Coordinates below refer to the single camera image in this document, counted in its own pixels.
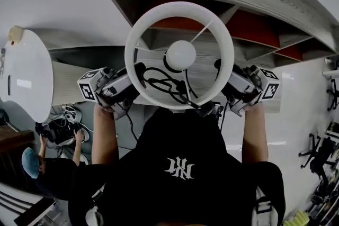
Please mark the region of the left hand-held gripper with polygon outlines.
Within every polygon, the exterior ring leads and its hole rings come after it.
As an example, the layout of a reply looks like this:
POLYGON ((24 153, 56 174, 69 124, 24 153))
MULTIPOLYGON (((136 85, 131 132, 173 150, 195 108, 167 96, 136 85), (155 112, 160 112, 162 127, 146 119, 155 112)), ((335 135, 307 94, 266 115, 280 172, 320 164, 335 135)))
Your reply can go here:
MULTIPOLYGON (((142 62, 135 63, 137 78, 146 87, 143 74, 146 70, 142 62)), ((86 72, 77 81, 83 98, 95 102, 105 109, 112 109, 116 120, 127 115, 138 91, 132 84, 126 68, 120 70, 103 67, 86 72)))

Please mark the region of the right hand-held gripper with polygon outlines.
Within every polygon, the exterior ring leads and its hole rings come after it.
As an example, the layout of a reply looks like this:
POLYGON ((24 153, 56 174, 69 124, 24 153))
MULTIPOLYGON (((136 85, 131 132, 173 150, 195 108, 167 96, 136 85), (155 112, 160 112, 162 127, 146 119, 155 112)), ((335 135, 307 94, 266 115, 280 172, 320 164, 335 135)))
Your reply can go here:
MULTIPOLYGON (((214 63, 219 76, 221 59, 214 63)), ((256 65, 241 68, 233 65, 231 76, 221 93, 226 96, 230 110, 238 116, 247 106, 274 99, 280 86, 277 75, 256 65)))

